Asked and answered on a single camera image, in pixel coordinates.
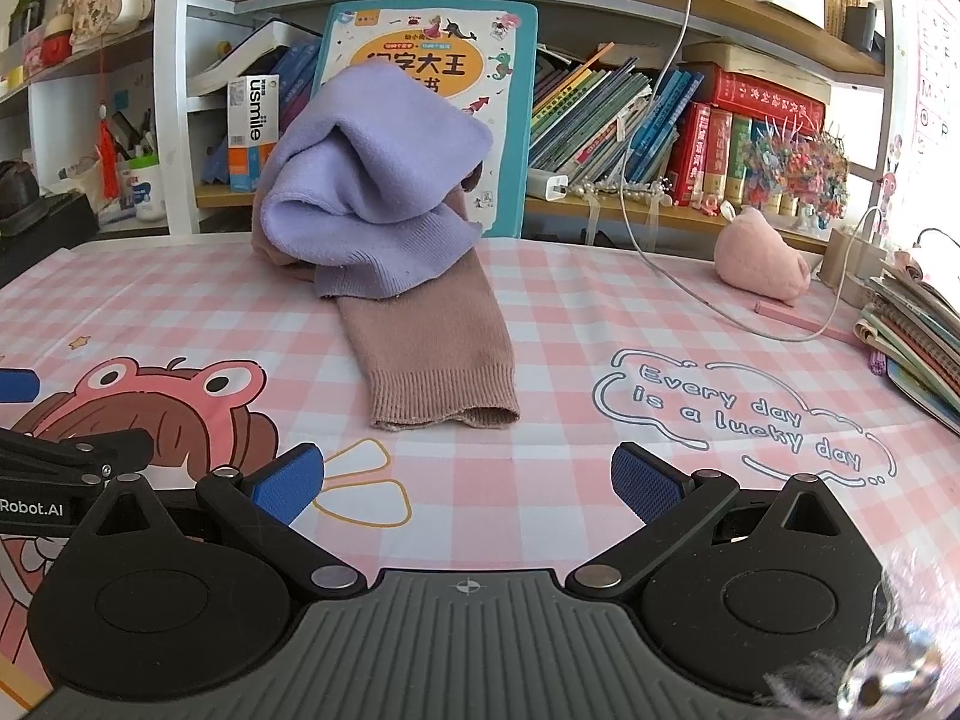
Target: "white cable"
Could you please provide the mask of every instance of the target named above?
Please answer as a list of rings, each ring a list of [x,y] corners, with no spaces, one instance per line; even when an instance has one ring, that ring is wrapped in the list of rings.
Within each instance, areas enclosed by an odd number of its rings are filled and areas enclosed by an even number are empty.
[[[809,335],[805,335],[805,336],[775,336],[771,333],[765,333],[762,330],[757,330],[757,328],[755,327],[750,327],[749,325],[744,324],[744,322],[741,322],[740,319],[737,319],[736,317],[731,316],[723,309],[717,308],[716,306],[708,303],[707,300],[705,300],[704,298],[701,298],[697,293],[693,292],[693,290],[691,290],[687,285],[680,282],[679,279],[676,279],[675,276],[669,274],[667,271],[665,271],[663,268],[657,265],[653,261],[653,259],[643,250],[640,244],[637,243],[637,239],[634,237],[634,230],[631,228],[630,217],[627,214],[627,201],[623,194],[624,187],[626,186],[626,183],[627,183],[626,172],[627,172],[627,157],[630,154],[629,145],[630,145],[630,142],[634,139],[635,135],[637,135],[637,132],[640,131],[640,127],[643,127],[646,124],[647,119],[649,119],[650,115],[653,113],[654,100],[656,99],[656,92],[659,90],[659,87],[661,87],[661,82],[664,80],[664,76],[666,76],[667,71],[670,69],[670,66],[673,64],[674,60],[677,58],[678,53],[680,53],[680,47],[683,45],[683,38],[685,38],[686,36],[686,29],[690,24],[690,6],[692,2],[693,0],[686,0],[686,7],[685,7],[685,10],[683,11],[683,26],[680,27],[680,37],[677,38],[677,45],[674,46],[673,52],[667,58],[666,63],[664,64],[664,67],[659,72],[659,75],[656,77],[656,81],[654,82],[653,92],[650,95],[650,104],[647,106],[646,110],[644,111],[643,116],[640,117],[640,121],[637,122],[637,125],[634,127],[634,129],[632,129],[632,132],[628,134],[628,138],[627,138],[628,148],[626,149],[626,151],[624,151],[623,156],[620,158],[620,182],[619,182],[619,186],[617,187],[617,193],[619,194],[619,197],[620,197],[620,210],[623,212],[623,221],[627,225],[627,233],[630,235],[630,240],[634,245],[634,249],[637,250],[637,254],[639,254],[643,258],[643,261],[645,261],[645,263],[648,266],[650,266],[650,268],[654,269],[654,271],[656,271],[658,274],[662,276],[666,276],[668,279],[670,279],[670,281],[672,281],[674,284],[680,287],[680,289],[682,289],[685,293],[690,295],[690,298],[694,298],[699,303],[703,303],[704,306],[707,306],[707,308],[709,308],[711,311],[716,312],[717,314],[720,314],[721,317],[726,319],[728,322],[732,322],[741,330],[746,330],[748,333],[753,333],[755,336],[760,336],[760,338],[771,338],[772,341],[785,341],[786,343],[805,343],[806,341],[813,341],[815,338],[819,338],[819,336],[822,336],[822,334],[827,330],[827,327],[829,327],[830,323],[833,322],[833,318],[836,316],[837,309],[840,306],[840,295],[843,290],[843,283],[847,278],[847,264],[848,264],[848,261],[850,261],[850,253],[851,253],[851,247],[853,246],[853,239],[856,237],[857,233],[859,233],[861,226],[863,225],[863,223],[865,223],[865,221],[867,220],[867,217],[871,213],[878,213],[880,214],[880,218],[881,219],[883,218],[884,213],[880,209],[880,207],[874,206],[872,208],[868,208],[866,213],[862,215],[858,223],[856,223],[856,229],[853,230],[851,239],[847,242],[847,248],[846,248],[846,251],[844,252],[843,269],[842,271],[840,271],[841,272],[840,284],[837,286],[837,295],[836,295],[836,299],[834,299],[833,309],[830,311],[830,316],[827,317],[827,321],[824,322],[824,324],[819,328],[819,330],[817,330],[815,333],[810,333]],[[656,203],[656,199],[650,202],[649,218],[650,220],[653,220],[654,224],[656,224],[656,215],[659,213],[659,208],[656,208],[657,205],[658,204]]]

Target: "purple sweater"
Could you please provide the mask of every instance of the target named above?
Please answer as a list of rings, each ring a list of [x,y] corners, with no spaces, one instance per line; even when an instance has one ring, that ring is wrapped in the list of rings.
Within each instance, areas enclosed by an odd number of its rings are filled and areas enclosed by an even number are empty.
[[[493,135],[404,71],[373,60],[320,86],[280,138],[256,209],[269,241],[315,264],[318,295],[390,298],[480,238],[443,198]]]

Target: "power adapter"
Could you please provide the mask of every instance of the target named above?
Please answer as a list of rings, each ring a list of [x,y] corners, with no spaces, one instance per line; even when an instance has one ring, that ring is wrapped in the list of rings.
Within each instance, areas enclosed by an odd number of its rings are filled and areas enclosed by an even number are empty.
[[[566,196],[569,180],[561,173],[527,167],[527,196],[541,200],[559,200]]]

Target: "cartoon frog print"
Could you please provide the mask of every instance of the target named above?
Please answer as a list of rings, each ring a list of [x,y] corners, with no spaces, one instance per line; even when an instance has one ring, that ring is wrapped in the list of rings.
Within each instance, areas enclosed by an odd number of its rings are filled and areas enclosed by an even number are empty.
[[[40,439],[143,428],[154,439],[152,466],[186,467],[195,482],[219,466],[250,474],[277,456],[277,428],[248,404],[267,375],[249,360],[205,368],[141,365],[114,357],[85,373],[72,392],[55,392],[13,429]]]

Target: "pink plush pig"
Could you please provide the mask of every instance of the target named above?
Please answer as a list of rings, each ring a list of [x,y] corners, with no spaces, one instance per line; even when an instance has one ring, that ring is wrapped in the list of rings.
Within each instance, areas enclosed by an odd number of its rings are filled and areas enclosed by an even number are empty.
[[[713,264],[732,287],[790,306],[810,288],[810,267],[803,256],[755,208],[745,209],[720,231]]]

